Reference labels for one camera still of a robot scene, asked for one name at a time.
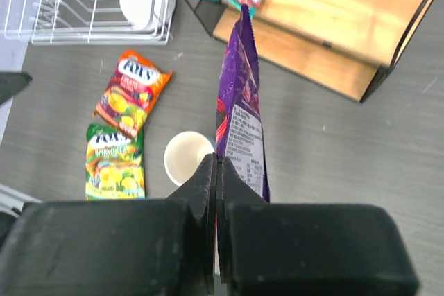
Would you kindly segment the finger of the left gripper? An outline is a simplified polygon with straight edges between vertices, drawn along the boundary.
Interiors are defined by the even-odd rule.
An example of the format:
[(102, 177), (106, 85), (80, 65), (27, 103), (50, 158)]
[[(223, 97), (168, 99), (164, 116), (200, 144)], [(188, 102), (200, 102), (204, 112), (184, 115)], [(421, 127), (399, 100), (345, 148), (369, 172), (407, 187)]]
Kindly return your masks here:
[(32, 82), (32, 76), (25, 71), (0, 72), (0, 105), (22, 92)]

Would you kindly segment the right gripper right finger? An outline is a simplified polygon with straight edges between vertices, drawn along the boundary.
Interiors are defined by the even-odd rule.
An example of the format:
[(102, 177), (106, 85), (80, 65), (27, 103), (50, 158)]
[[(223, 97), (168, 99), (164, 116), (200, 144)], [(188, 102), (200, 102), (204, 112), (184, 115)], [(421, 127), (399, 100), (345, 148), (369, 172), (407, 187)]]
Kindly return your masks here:
[(278, 204), (217, 160), (221, 281), (229, 295), (416, 295), (397, 225), (369, 204)]

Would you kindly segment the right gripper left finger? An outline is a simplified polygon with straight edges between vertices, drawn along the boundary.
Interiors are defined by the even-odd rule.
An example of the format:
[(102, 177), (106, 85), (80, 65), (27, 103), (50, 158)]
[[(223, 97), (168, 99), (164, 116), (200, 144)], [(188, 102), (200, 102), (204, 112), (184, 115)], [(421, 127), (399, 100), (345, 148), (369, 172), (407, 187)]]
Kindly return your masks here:
[(216, 157), (165, 199), (33, 203), (1, 248), (2, 295), (210, 295)]

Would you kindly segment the light blue mug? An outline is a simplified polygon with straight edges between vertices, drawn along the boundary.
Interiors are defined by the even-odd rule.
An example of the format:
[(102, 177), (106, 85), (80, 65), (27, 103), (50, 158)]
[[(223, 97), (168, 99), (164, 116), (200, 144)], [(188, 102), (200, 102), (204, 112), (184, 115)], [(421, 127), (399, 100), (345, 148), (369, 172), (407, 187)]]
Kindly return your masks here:
[(214, 144), (203, 134), (195, 131), (178, 133), (164, 151), (164, 167), (169, 179), (181, 186), (195, 173), (203, 158), (214, 151)]

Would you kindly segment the purple berries candy bag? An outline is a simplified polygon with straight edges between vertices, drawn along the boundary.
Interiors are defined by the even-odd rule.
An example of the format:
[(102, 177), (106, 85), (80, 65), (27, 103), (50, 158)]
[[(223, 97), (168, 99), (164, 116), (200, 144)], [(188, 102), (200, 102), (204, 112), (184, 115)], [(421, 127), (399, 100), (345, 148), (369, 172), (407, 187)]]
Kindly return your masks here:
[(269, 202), (259, 87), (259, 60), (250, 8), (242, 5), (219, 76), (216, 155), (229, 158), (241, 180)]

